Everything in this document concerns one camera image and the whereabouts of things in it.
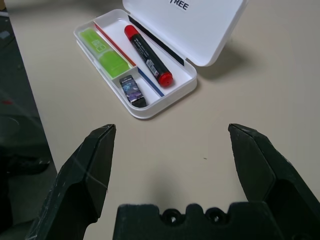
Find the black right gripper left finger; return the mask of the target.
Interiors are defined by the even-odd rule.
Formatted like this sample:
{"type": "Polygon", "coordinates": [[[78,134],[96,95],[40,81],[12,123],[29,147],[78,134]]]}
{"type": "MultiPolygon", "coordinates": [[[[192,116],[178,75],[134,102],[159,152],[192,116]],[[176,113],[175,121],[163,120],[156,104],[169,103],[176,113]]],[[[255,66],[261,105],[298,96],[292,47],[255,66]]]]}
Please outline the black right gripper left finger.
{"type": "Polygon", "coordinates": [[[82,240],[101,217],[111,175],[115,124],[93,130],[63,164],[27,240],[82,240]]]}

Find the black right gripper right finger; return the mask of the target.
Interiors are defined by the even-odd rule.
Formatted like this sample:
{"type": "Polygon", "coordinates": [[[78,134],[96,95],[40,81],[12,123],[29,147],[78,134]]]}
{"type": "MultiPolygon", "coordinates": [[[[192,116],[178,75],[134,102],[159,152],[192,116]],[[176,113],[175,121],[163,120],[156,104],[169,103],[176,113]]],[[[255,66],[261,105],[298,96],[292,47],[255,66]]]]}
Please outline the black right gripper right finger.
{"type": "Polygon", "coordinates": [[[264,202],[286,240],[320,238],[320,203],[294,166],[255,129],[228,126],[237,175],[248,201],[264,202]]]}

